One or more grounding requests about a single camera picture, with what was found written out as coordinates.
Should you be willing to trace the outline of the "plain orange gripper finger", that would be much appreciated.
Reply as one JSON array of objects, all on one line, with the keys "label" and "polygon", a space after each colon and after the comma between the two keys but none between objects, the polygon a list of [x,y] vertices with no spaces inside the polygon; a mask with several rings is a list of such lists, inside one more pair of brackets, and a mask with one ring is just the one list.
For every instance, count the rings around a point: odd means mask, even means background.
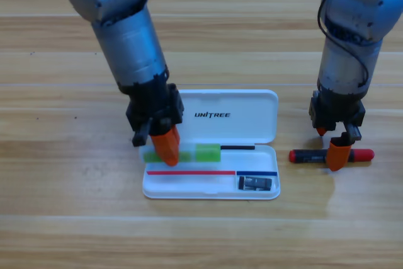
[{"label": "plain orange gripper finger", "polygon": [[348,162],[351,140],[347,132],[343,132],[340,137],[333,137],[330,140],[326,155],[326,164],[331,171],[338,171]]}]

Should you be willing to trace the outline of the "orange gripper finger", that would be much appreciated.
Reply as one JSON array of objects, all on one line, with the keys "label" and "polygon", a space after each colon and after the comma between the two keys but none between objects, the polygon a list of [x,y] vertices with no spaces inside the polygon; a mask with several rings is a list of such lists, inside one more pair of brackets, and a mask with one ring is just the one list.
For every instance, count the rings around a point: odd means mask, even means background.
[{"label": "orange gripper finger", "polygon": [[174,125],[164,135],[151,136],[152,143],[156,150],[156,154],[168,166],[175,166],[179,162],[179,132]]}]

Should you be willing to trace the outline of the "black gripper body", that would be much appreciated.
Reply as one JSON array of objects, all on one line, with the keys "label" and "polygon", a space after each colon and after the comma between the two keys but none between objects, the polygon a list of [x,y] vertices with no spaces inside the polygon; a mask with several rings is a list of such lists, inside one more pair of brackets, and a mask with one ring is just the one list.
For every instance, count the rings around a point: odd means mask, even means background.
[{"label": "black gripper body", "polygon": [[168,72],[156,74],[146,83],[118,86],[129,96],[126,116],[134,131],[132,144],[144,146],[148,136],[167,134],[183,121],[184,105],[174,83],[167,83]]},{"label": "black gripper body", "polygon": [[314,91],[309,106],[313,128],[324,127],[327,132],[333,131],[336,124],[341,122],[350,140],[361,140],[359,127],[366,112],[362,103],[365,95],[366,93],[338,94],[326,88]]}]

